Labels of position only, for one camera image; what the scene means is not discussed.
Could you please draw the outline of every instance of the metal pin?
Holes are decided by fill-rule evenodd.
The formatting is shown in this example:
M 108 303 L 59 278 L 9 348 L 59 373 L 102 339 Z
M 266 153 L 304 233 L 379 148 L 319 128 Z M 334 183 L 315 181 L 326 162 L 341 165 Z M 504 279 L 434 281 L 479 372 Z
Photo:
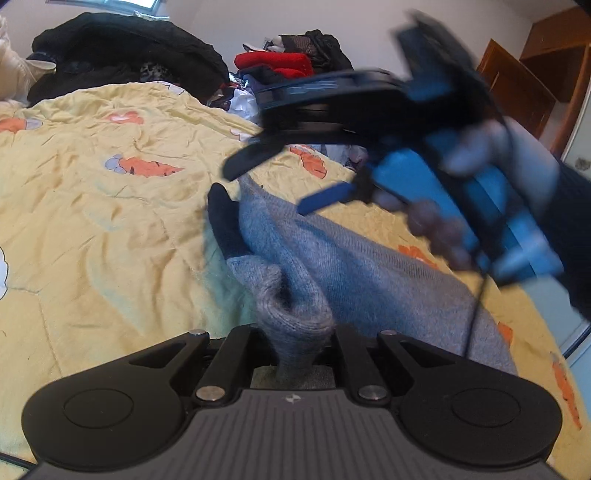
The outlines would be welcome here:
M 208 385 L 207 387 L 201 387 L 199 390 L 195 392 L 197 398 L 203 401 L 217 401 L 221 400 L 226 391 L 222 387 L 217 387 L 215 385 Z
M 359 389 L 358 394 L 364 400 L 382 400 L 388 395 L 388 390 L 381 385 L 365 385 Z

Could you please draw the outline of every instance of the ceiling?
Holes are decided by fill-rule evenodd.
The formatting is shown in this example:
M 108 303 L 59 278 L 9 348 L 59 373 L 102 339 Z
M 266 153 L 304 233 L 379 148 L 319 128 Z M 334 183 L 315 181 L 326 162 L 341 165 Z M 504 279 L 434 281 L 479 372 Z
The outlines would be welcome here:
M 554 15 L 562 10 L 575 7 L 574 0 L 500 0 L 518 15 L 532 22 Z

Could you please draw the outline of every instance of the ribbed rubber pad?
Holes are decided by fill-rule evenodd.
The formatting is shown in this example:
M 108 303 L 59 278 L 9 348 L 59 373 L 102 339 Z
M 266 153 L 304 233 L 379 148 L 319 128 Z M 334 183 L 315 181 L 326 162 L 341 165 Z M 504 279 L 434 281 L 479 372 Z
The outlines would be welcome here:
M 119 472 L 48 464 L 27 480 L 559 480 L 544 462 L 512 472 L 474 472 L 432 458 L 381 408 L 342 390 L 245 390 L 229 407 L 197 413 L 166 452 Z

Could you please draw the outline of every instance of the logo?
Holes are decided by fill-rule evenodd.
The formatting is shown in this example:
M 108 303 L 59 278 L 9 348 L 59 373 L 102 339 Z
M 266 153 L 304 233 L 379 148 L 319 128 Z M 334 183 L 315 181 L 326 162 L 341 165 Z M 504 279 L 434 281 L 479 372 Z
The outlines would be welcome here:
M 291 403 L 292 405 L 294 403 L 298 403 L 301 400 L 301 397 L 295 393 L 292 393 L 291 395 L 286 396 L 285 401 L 288 401 L 289 403 Z

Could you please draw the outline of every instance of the dark sleeve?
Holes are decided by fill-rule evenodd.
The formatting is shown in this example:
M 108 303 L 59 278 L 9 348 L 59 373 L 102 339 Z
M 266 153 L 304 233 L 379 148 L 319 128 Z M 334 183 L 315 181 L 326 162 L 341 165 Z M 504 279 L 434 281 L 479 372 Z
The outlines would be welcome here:
M 591 182 L 560 162 L 556 192 L 539 225 L 562 260 L 558 280 L 571 305 L 591 320 Z

